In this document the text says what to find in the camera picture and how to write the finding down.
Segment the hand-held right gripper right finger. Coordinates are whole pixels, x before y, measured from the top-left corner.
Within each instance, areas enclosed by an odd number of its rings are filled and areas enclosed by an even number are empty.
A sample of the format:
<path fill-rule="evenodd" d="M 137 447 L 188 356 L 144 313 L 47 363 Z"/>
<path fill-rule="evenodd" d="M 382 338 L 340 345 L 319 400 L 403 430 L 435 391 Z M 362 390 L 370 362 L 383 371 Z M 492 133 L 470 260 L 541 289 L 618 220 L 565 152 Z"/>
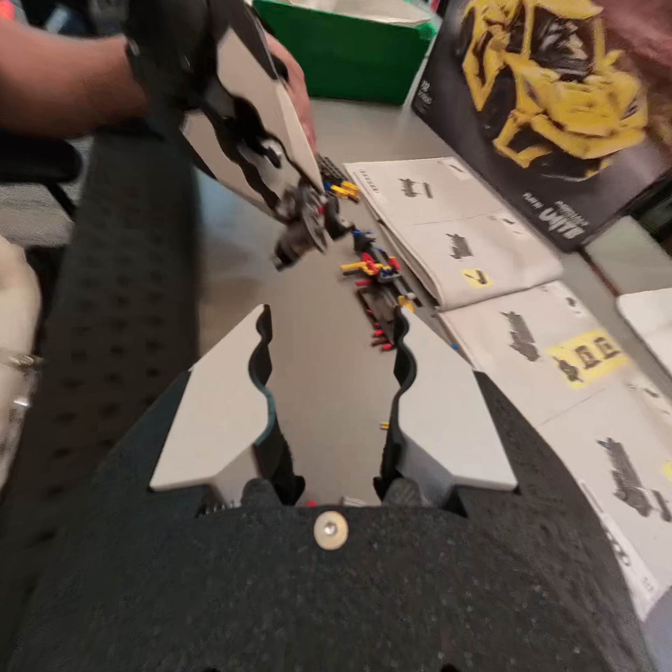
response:
<path fill-rule="evenodd" d="M 393 318 L 398 390 L 380 473 L 381 501 L 409 482 L 420 505 L 447 505 L 459 488 L 515 492 L 517 478 L 473 368 L 407 308 Z"/>

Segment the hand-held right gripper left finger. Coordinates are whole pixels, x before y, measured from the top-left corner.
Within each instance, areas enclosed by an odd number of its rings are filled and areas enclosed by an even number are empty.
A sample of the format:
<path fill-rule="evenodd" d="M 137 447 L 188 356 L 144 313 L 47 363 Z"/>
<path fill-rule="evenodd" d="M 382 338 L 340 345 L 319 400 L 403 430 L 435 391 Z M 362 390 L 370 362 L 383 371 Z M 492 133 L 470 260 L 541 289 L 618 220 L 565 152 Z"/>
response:
<path fill-rule="evenodd" d="M 149 487 L 154 492 L 206 486 L 221 505 L 239 505 L 246 484 L 269 482 L 294 505 L 304 478 L 294 471 L 267 383 L 273 339 L 269 305 L 255 307 L 188 371 Z"/>

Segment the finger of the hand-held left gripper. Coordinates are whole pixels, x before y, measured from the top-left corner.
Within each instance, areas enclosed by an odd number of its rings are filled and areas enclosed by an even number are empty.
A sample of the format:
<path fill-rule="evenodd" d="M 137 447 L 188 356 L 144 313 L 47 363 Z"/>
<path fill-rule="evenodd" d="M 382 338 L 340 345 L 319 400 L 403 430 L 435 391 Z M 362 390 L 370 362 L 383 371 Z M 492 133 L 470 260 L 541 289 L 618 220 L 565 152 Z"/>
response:
<path fill-rule="evenodd" d="M 261 153 L 203 112 L 189 112 L 181 132 L 203 172 L 277 221 L 294 220 L 294 169 L 274 140 Z"/>
<path fill-rule="evenodd" d="M 255 169 L 272 191 L 311 185 L 323 191 L 305 122 L 280 74 L 263 29 L 226 29 L 217 45 L 217 81 L 232 99 L 242 143 L 261 162 Z"/>

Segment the grey lego gear assembly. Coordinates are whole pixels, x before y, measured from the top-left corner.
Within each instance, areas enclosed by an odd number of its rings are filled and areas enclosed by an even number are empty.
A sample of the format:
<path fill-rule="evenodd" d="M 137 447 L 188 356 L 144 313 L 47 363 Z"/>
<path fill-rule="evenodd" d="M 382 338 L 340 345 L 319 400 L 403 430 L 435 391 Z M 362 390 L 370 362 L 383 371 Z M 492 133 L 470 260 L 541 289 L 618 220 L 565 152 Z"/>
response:
<path fill-rule="evenodd" d="M 273 249 L 272 262 L 279 272 L 296 265 L 310 251 L 324 254 L 330 240 L 340 240 L 355 229 L 341 214 L 340 199 L 307 181 L 287 191 L 281 204 L 288 220 Z"/>

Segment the lego instruction booklet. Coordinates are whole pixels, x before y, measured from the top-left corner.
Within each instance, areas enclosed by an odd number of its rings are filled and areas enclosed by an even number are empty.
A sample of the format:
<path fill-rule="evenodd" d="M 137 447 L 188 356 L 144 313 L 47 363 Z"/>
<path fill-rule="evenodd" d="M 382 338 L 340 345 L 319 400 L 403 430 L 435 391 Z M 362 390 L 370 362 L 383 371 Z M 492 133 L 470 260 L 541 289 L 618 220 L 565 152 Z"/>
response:
<path fill-rule="evenodd" d="M 671 601 L 671 400 L 456 157 L 347 163 L 468 361 L 555 450 L 652 624 Z"/>

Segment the person's left forearm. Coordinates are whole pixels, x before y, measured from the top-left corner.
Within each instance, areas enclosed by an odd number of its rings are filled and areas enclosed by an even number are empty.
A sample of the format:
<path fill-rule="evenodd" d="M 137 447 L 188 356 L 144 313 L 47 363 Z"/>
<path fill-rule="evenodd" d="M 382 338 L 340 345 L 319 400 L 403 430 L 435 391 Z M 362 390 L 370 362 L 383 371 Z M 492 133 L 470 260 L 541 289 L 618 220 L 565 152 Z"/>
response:
<path fill-rule="evenodd" d="M 1 128 L 25 137 L 69 139 L 143 117 L 124 35 L 74 38 L 1 20 Z"/>

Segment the pile of lego beams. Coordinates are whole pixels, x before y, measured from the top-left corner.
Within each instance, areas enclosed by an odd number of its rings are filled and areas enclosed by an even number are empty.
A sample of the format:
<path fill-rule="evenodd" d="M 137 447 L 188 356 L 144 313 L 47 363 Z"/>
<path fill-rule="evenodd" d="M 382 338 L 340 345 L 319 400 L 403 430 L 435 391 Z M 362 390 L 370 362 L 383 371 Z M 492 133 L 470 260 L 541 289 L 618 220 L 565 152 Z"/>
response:
<path fill-rule="evenodd" d="M 318 169 L 323 180 L 324 190 L 334 197 L 359 203 L 359 188 L 338 164 L 323 155 L 316 155 Z"/>

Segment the long lego chassis assembly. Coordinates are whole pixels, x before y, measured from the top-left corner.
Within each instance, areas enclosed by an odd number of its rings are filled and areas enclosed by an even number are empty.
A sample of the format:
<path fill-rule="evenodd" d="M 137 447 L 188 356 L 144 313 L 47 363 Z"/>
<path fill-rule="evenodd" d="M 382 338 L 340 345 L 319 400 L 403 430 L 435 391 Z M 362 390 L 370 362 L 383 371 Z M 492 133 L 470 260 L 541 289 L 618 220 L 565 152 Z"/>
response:
<path fill-rule="evenodd" d="M 354 281 L 356 297 L 373 328 L 372 346 L 392 351 L 396 309 L 406 307 L 414 313 L 423 302 L 402 273 L 397 257 L 378 244 L 373 231 L 353 227 L 349 232 L 357 260 L 341 264 L 340 273 Z"/>

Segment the yellow car lego set box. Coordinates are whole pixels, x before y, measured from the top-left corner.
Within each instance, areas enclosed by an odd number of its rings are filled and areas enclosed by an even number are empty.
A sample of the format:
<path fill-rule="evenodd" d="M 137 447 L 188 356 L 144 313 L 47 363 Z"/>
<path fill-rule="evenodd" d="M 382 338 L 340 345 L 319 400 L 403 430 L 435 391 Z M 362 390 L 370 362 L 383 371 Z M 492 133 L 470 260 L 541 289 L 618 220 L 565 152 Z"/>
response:
<path fill-rule="evenodd" d="M 576 251 L 671 168 L 654 84 L 606 1 L 448 1 L 413 111 L 537 231 Z"/>

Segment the person's left hand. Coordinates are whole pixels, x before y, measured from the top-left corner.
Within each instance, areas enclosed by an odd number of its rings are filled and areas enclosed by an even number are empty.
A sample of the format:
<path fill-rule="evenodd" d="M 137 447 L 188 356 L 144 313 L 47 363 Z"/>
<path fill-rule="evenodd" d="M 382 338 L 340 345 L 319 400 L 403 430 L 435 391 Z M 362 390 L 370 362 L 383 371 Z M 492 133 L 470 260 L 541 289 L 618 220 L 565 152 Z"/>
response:
<path fill-rule="evenodd" d="M 305 74 L 291 53 L 272 35 L 265 33 L 270 53 L 287 69 L 286 89 L 313 154 L 317 153 L 315 125 L 307 92 Z"/>

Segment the green plastic bin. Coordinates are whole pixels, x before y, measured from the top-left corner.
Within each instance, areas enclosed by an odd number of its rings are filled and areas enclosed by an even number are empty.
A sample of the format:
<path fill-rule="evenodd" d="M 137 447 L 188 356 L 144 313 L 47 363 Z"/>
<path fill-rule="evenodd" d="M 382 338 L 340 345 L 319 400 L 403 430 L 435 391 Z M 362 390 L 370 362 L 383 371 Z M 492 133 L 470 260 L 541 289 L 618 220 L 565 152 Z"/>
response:
<path fill-rule="evenodd" d="M 308 94 L 401 106 L 432 45 L 437 29 L 424 14 L 415 24 L 373 20 L 355 9 L 317 1 L 252 1 L 265 29 L 303 70 Z"/>

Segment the white paper bag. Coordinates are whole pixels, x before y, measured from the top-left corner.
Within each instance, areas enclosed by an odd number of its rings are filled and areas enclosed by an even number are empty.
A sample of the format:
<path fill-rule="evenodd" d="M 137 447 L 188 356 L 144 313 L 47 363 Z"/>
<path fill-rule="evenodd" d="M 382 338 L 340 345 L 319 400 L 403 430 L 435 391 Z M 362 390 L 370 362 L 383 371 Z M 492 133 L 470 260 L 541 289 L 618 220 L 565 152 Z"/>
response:
<path fill-rule="evenodd" d="M 431 21 L 431 12 L 409 1 L 289 1 L 289 4 L 395 26 L 416 27 Z"/>

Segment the black perforated foam pad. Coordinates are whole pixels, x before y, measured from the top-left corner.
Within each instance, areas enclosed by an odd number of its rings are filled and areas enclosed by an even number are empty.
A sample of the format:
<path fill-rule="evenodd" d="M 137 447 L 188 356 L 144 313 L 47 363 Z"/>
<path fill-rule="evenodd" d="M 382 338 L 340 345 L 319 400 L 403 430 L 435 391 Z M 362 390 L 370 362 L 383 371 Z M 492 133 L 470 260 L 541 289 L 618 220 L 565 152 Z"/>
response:
<path fill-rule="evenodd" d="M 196 178 L 171 143 L 98 134 L 1 496 L 2 583 L 30 583 L 99 462 L 197 353 Z"/>

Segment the wooden document stand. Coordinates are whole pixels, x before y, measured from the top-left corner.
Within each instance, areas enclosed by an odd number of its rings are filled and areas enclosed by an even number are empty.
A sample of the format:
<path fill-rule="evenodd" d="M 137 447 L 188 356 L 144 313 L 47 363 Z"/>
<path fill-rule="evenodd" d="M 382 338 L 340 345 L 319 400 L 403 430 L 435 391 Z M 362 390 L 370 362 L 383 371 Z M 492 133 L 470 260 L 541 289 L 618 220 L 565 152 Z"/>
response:
<path fill-rule="evenodd" d="M 671 288 L 621 295 L 616 306 L 638 339 L 671 375 Z"/>

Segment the person's white shirt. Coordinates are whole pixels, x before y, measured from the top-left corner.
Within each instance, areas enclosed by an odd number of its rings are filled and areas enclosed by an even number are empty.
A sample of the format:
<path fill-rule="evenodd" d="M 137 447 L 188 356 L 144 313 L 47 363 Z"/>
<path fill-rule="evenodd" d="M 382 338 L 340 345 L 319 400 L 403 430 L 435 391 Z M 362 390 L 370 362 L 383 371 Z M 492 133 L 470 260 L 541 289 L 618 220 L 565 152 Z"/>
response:
<path fill-rule="evenodd" d="M 41 309 L 36 274 L 24 250 L 1 238 L 1 485 L 7 480 L 31 405 L 39 357 L 34 341 Z"/>

